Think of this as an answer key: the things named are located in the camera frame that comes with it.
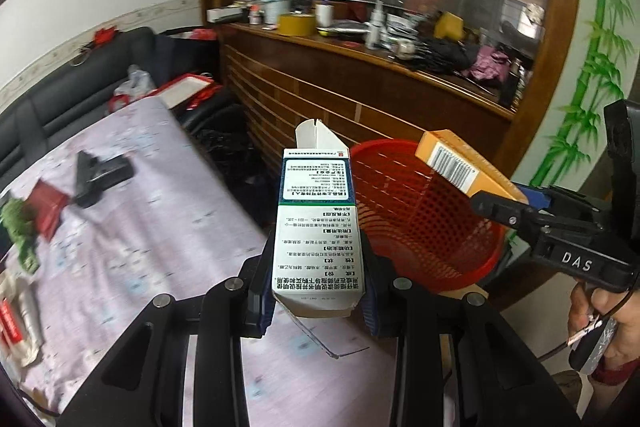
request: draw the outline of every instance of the red wristband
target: red wristband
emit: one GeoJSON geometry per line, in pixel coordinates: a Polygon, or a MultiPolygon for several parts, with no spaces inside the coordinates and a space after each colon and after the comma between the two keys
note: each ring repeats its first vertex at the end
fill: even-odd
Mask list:
{"type": "Polygon", "coordinates": [[[640,359],[623,363],[617,369],[605,369],[604,357],[602,357],[598,362],[598,366],[595,371],[591,374],[591,378],[596,382],[603,383],[604,385],[619,385],[627,381],[638,366],[640,366],[640,359]]]}

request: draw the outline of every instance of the pink cloth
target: pink cloth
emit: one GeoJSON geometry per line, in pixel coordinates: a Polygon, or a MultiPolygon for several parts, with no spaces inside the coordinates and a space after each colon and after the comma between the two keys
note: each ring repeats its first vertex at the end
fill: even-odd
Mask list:
{"type": "Polygon", "coordinates": [[[504,82],[509,73],[509,57],[497,52],[492,46],[482,46],[478,58],[470,69],[463,72],[465,76],[472,76],[475,80],[491,80],[497,78],[504,82]]]}

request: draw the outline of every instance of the human hand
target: human hand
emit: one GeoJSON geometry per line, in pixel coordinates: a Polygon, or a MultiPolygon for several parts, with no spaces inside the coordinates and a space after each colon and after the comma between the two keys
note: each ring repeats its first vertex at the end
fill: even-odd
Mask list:
{"type": "MultiPolygon", "coordinates": [[[[610,311],[625,296],[625,293],[610,293],[596,288],[591,295],[591,306],[601,314],[610,311]]],[[[569,310],[569,335],[589,324],[590,302],[581,283],[571,292],[569,310]]],[[[640,293],[635,292],[613,318],[618,321],[618,331],[604,352],[605,369],[619,368],[623,363],[640,357],[640,293]]]]}

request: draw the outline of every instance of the screw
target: screw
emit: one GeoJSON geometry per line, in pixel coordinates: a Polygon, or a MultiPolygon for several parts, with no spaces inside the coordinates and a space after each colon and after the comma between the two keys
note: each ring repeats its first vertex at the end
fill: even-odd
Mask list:
{"type": "Polygon", "coordinates": [[[411,279],[407,279],[406,277],[394,279],[394,288],[398,290],[408,290],[412,285],[411,279]]]}
{"type": "Polygon", "coordinates": [[[239,277],[231,277],[225,281],[225,288],[231,291],[239,290],[243,285],[244,282],[239,277]]]}
{"type": "Polygon", "coordinates": [[[466,294],[466,301],[472,306],[482,306],[484,304],[484,301],[486,301],[486,299],[484,298],[483,295],[480,295],[479,293],[471,292],[466,294]]]}
{"type": "Polygon", "coordinates": [[[171,295],[161,293],[160,295],[156,295],[152,302],[156,308],[164,308],[171,302],[171,295]]]}

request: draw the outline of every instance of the bamboo painting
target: bamboo painting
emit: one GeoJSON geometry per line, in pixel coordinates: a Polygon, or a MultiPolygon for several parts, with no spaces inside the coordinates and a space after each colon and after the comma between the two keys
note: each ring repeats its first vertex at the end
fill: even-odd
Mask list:
{"type": "Polygon", "coordinates": [[[596,0],[586,57],[578,75],[569,105],[556,109],[564,118],[529,184],[535,187],[554,185],[572,169],[592,158],[585,152],[593,142],[597,145],[602,130],[602,108],[624,98],[621,63],[633,53],[628,39],[616,33],[616,26],[633,22],[635,15],[629,0],[596,0]]]}

